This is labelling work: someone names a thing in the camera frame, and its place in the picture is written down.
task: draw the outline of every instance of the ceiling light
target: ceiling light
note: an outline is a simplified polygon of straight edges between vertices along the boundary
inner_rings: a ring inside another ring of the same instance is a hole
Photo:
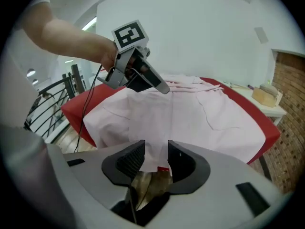
[[[29,69],[29,70],[28,70],[28,73],[27,73],[27,77],[30,77],[30,76],[34,75],[35,73],[36,73],[36,70],[34,70],[34,69]]]
[[[38,80],[37,80],[37,79],[34,79],[32,84],[35,85],[35,84],[37,84],[37,83],[38,83]]]
[[[93,26],[96,23],[96,17],[94,17],[88,24],[86,24],[82,30],[85,31],[87,30],[89,27]]]

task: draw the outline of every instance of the black cable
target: black cable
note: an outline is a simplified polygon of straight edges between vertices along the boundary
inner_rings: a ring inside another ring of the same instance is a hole
[[[81,127],[80,127],[80,132],[78,133],[78,139],[77,139],[76,147],[75,147],[75,149],[74,149],[74,153],[75,153],[76,150],[77,150],[77,152],[78,152],[78,145],[79,145],[79,143],[80,143],[81,130],[82,130],[82,126],[83,126],[83,124],[84,124],[84,121],[83,121],[83,120],[84,120],[84,117],[85,117],[85,112],[86,112],[86,109],[87,109],[87,106],[88,106],[90,100],[92,99],[92,96],[93,96],[93,93],[94,93],[95,81],[96,81],[97,76],[99,75],[99,72],[100,72],[101,69],[102,69],[102,65],[100,65],[100,67],[99,67],[99,69],[98,69],[98,71],[97,71],[97,73],[96,73],[96,75],[95,75],[95,78],[94,78],[94,80],[93,80],[93,82],[92,82],[92,85],[91,85],[91,87],[90,87],[90,90],[89,90],[87,99],[86,99],[86,101],[85,101],[84,107],[82,108]]]

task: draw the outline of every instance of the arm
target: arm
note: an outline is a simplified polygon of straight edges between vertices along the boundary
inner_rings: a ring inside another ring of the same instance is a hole
[[[102,63],[106,70],[114,64],[117,48],[111,40],[55,18],[48,2],[30,7],[22,27],[37,46],[51,53]]]

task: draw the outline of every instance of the desk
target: desk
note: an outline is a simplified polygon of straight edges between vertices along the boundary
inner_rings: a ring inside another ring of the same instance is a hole
[[[230,83],[223,82],[223,81],[219,81],[219,82],[221,82],[222,84],[230,87]],[[244,89],[244,88],[233,87],[232,89],[234,91],[236,91],[237,93],[239,93],[241,96],[248,99],[251,103],[253,103],[256,107],[258,107],[259,110],[262,111],[266,116],[276,117],[276,119],[274,121],[274,125],[278,125],[280,123],[282,117],[285,114],[287,114],[287,112],[280,106],[276,106],[276,107],[271,108],[271,107],[260,104],[258,101],[256,101],[252,97],[253,90],[251,90],[250,88]]]

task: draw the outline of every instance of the brick wall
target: brick wall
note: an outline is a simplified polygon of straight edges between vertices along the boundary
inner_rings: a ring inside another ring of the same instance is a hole
[[[305,59],[279,53],[272,85],[287,111],[278,125],[281,137],[264,157],[272,181],[283,192],[293,190],[305,167]]]

